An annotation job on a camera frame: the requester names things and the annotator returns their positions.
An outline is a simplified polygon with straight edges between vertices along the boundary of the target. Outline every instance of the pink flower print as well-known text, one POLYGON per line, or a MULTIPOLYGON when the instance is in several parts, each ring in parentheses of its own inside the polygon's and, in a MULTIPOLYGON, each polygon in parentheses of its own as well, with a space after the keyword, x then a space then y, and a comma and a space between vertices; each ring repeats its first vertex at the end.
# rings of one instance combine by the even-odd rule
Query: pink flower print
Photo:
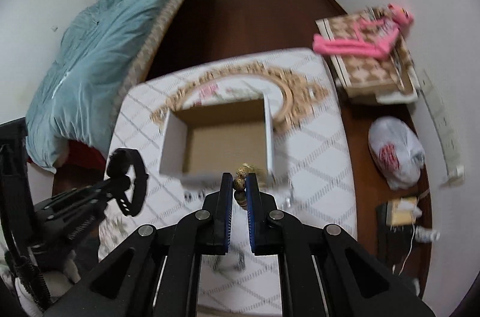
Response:
POLYGON ((200 99, 208 99, 217 93, 218 85, 216 83, 203 87, 200 90, 200 99))

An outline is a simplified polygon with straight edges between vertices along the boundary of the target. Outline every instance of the teal blanket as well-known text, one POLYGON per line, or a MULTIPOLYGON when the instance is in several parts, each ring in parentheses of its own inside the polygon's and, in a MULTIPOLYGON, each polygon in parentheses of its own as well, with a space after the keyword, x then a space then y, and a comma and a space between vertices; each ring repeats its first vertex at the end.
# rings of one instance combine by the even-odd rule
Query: teal blanket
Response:
POLYGON ((106 158, 113 99, 166 2, 99 0, 74 19, 26 114, 26 148, 36 164, 54 172, 68 140, 106 158))

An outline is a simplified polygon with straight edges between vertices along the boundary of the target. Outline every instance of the storage box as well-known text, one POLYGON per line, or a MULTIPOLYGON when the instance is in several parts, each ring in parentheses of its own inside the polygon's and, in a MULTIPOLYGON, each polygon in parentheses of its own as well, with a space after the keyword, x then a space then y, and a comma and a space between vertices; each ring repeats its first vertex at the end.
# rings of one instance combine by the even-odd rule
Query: storage box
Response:
POLYGON ((266 98, 167 112, 159 172, 184 184, 220 183, 243 163, 273 179, 273 132, 266 98))

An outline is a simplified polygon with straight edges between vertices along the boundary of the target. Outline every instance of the plastic bag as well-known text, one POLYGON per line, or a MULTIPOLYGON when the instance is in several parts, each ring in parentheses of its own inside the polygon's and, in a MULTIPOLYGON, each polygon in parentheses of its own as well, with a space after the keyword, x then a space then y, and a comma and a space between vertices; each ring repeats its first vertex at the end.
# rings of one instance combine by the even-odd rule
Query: plastic bag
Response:
POLYGON ((420 178, 425 151, 415 133, 394 117, 373 122, 368 132, 370 153, 392 190, 409 188, 420 178))

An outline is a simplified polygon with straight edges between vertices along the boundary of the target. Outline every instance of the white tablecloth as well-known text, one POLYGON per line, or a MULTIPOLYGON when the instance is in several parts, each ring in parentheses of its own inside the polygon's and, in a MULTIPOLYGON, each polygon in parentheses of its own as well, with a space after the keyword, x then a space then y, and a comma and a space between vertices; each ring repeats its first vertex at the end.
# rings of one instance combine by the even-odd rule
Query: white tablecloth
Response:
MULTIPOLYGON (((266 67, 281 67, 305 76, 328 90, 328 95, 314 106, 314 115, 304 119, 299 128, 275 135, 276 187, 267 192, 281 206, 290 194, 288 179, 294 186, 290 213, 303 223, 323 227, 336 223, 356 238, 357 218, 355 190, 340 111, 322 58, 309 49, 289 49, 221 60, 170 74, 132 88, 123 101, 110 145, 140 151, 150 177, 145 204, 135 217, 122 216, 112 201, 106 220, 100 225, 102 259, 125 237, 143 224, 157 228, 176 224, 186 214, 198 210, 202 192, 185 200, 185 190, 176 179, 159 175, 158 162, 162 135, 150 115, 180 86, 196 80, 205 72, 219 67, 244 65, 258 61, 266 67)), ((283 102, 280 89, 263 78, 227 77, 208 84, 192 95, 189 106, 199 100, 215 102, 226 96, 239 97, 261 92, 269 98, 272 114, 283 102)), ((281 315, 280 282, 276 256, 254 256, 250 251, 246 212, 233 203, 230 252, 215 262, 214 256, 202 261, 199 305, 249 315, 281 315), (239 258, 244 269, 235 269, 239 258)))

